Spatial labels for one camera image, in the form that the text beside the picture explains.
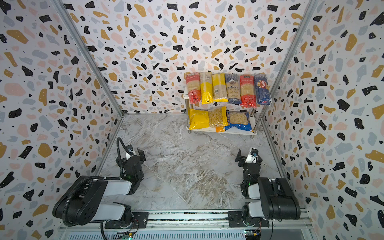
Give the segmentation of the blue orange orecchiette bag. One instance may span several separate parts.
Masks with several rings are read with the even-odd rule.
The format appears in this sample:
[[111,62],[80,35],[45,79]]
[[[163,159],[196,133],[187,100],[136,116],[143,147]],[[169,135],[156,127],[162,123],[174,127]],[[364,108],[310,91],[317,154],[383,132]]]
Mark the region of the blue orange orecchiette bag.
[[229,129],[236,128],[241,131],[252,131],[250,116],[246,112],[227,112],[228,125],[225,127],[216,127],[216,132],[225,132]]

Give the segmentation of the yellow pasta bag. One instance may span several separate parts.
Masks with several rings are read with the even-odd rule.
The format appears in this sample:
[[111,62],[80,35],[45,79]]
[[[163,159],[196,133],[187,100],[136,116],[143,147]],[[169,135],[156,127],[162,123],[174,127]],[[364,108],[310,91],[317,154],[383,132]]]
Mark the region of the yellow pasta bag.
[[205,128],[224,128],[229,125],[227,119],[227,108],[220,107],[210,111],[195,110],[189,111],[189,130]]

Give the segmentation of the red spaghetti pack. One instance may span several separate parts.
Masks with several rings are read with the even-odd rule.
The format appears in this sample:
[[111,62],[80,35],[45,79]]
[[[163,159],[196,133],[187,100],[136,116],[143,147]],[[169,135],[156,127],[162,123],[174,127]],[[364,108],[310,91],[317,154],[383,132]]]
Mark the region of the red spaghetti pack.
[[240,76],[241,106],[244,108],[257,108],[255,80],[251,75]]
[[186,83],[190,104],[198,104],[201,101],[200,74],[191,73],[187,75]]

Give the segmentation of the blue Barilla spaghetti pack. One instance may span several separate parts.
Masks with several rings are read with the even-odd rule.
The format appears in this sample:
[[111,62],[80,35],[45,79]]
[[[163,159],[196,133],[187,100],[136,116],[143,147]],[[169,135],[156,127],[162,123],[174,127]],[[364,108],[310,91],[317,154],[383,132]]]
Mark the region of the blue Barilla spaghetti pack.
[[254,74],[255,79],[255,92],[257,97],[257,104],[270,105],[272,102],[269,90],[267,76],[264,74]]

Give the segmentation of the yellow spaghetti pack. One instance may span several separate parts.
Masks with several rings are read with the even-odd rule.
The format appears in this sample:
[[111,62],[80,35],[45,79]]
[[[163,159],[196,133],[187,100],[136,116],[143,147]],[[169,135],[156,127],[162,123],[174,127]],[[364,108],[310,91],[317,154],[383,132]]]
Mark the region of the yellow spaghetti pack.
[[227,95],[227,87],[225,74],[214,74],[212,75],[212,83],[213,83],[213,100],[214,102],[224,102],[227,103],[229,101]]

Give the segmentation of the dark blue clear spaghetti pack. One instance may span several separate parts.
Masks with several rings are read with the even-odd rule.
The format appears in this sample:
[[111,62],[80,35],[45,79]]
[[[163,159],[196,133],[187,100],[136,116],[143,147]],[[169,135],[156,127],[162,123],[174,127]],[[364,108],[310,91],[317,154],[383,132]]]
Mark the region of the dark blue clear spaghetti pack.
[[228,103],[240,105],[242,101],[239,76],[236,74],[225,74],[225,82],[229,100]]

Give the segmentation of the yellow spaghetti pack barcode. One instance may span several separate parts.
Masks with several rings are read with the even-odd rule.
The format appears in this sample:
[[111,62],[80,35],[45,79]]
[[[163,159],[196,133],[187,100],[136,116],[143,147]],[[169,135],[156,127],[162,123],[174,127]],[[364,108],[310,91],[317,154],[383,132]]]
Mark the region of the yellow spaghetti pack barcode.
[[212,73],[200,73],[200,85],[202,104],[204,105],[213,103]]

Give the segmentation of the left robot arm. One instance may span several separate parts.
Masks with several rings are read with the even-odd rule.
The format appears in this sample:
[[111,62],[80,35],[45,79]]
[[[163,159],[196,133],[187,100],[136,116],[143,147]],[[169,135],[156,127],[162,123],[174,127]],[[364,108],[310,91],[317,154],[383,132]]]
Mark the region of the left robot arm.
[[142,164],[145,161],[144,151],[129,150],[125,158],[117,159],[123,170],[122,177],[78,177],[55,204],[53,216],[61,219],[67,227],[110,221],[119,228],[125,228],[135,223],[131,206],[104,203],[103,198],[133,195],[144,179]]

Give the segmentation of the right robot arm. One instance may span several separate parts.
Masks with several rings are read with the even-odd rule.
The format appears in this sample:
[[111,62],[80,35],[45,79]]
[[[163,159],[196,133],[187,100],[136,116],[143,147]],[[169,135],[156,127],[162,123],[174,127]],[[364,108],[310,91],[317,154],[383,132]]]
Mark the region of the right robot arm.
[[241,150],[235,158],[243,170],[241,194],[247,202],[234,221],[247,227],[269,226],[268,220],[298,220],[301,208],[287,179],[261,177],[263,159],[252,148],[247,156]]

